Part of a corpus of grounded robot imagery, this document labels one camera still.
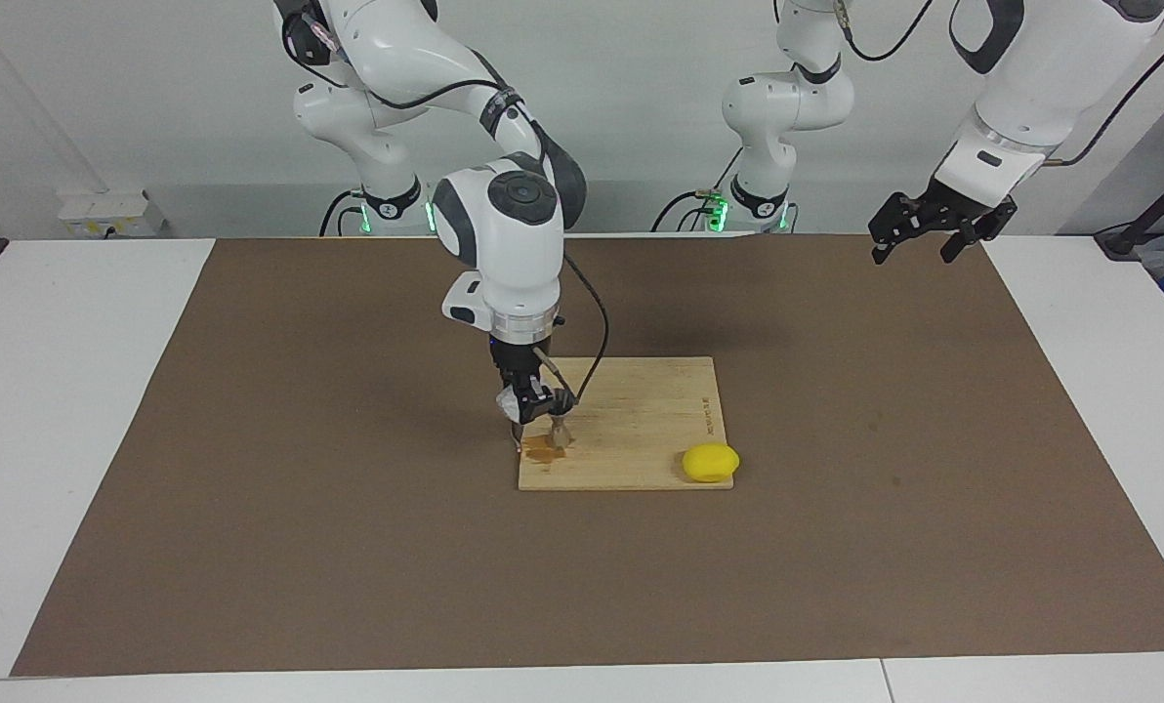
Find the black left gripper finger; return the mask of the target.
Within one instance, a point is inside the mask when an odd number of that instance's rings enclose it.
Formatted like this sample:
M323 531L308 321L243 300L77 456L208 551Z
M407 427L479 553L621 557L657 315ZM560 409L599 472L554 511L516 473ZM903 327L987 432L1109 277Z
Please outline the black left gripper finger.
M975 223L961 223L960 228L954 230L942 246L941 260L947 265L954 263L968 246L996 237L998 230L1000 230L1000 223L996 219L978 219Z
M922 205L918 199L913 199L903 192L895 192L870 219L870 235L873 241L871 255L876 267L881 267L890 257L897 244L934 230L932 220L922 222L920 213Z

